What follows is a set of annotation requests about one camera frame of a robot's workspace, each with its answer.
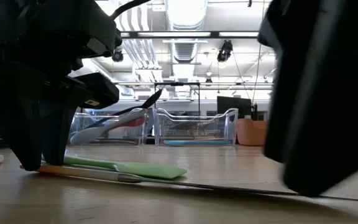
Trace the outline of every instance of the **ceiling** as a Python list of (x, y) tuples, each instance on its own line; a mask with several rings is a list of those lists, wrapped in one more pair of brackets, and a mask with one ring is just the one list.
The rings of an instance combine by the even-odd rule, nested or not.
[[(263, 14), (266, 8), (269, 6), (270, 0), (261, 1), (253, 0), (252, 6), (247, 7), (248, 0), (209, 0), (206, 8), (206, 17), (204, 21), (204, 30), (207, 31), (254, 31), (257, 32), (262, 21)], [(112, 14), (118, 7), (120, 1), (97, 1), (99, 6), (105, 11), (106, 14)], [(182, 9), (183, 17), (186, 17), (186, 9), (191, 7), (191, 4), (184, 5)], [(134, 11), (127, 12), (128, 18)], [(118, 18), (119, 23), (124, 24), (122, 17)], [(138, 18), (138, 24), (136, 21), (128, 19), (126, 30), (139, 30), (136, 27), (141, 27), (139, 24), (140, 16)], [(153, 0), (147, 3), (147, 23), (150, 30), (168, 30), (166, 22), (166, 12), (163, 0)], [(177, 80), (176, 74), (173, 72), (173, 60), (170, 52), (170, 44), (164, 44), (164, 39), (152, 39), (152, 45), (154, 47), (155, 56), (161, 69), (154, 71), (158, 73), (161, 79), (165, 80)], [(233, 52), (231, 57), (226, 63), (220, 64), (216, 60), (217, 53), (221, 48), (225, 39), (202, 39), (207, 43), (198, 44), (198, 50), (195, 59), (192, 63), (195, 63), (193, 70), (190, 70), (188, 82), (200, 82), (204, 83), (207, 76), (207, 72), (211, 72), (211, 79), (213, 81), (212, 86), (202, 86), (202, 96), (204, 98), (213, 99), (216, 95), (233, 95), (240, 94), (241, 97), (247, 98), (250, 94), (255, 94), (256, 98), (268, 99), (269, 92), (266, 88), (264, 90), (257, 90), (253, 93), (253, 90), (244, 91), (242, 86), (217, 86), (218, 83), (234, 83), (234, 82), (246, 82), (246, 83), (272, 83), (274, 67), (275, 67), (275, 54), (272, 49), (261, 46), (256, 39), (232, 39)], [(134, 43), (140, 45), (141, 40), (135, 40)], [(148, 76), (150, 71), (138, 71), (133, 67), (133, 62), (126, 54), (125, 50), (124, 60), (122, 62), (113, 62), (111, 58), (95, 58), (93, 65), (97, 65), (105, 75), (109, 75), (114, 82), (150, 82), (143, 78)], [(94, 67), (84, 63), (85, 67), (79, 71), (73, 72), (71, 75), (82, 75), (89, 72), (94, 72)], [(151, 95), (154, 92), (147, 88), (136, 88), (133, 85), (127, 85), (126, 87), (133, 89), (131, 92), (133, 96), (128, 98), (138, 98), (139, 95)]]

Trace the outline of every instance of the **computer monitor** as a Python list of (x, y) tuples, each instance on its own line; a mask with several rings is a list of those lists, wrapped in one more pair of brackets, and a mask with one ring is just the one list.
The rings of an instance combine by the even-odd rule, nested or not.
[(284, 164), (289, 189), (313, 197), (358, 171), (358, 2), (282, 2), (258, 37), (278, 57), (264, 154)]
[(230, 108), (237, 108), (239, 110), (238, 118), (244, 118), (245, 115), (252, 114), (252, 102), (250, 99), (218, 96), (216, 103), (218, 114), (224, 114)]

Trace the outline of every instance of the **desk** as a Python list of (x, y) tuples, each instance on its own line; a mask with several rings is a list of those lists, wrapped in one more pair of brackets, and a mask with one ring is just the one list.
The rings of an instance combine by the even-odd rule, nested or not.
[[(187, 182), (286, 190), (258, 147), (71, 147), (77, 155), (176, 164)], [(0, 223), (358, 223), (358, 202), (283, 198), (56, 177), (19, 169), (0, 150)], [(328, 195), (358, 198), (358, 174)]]

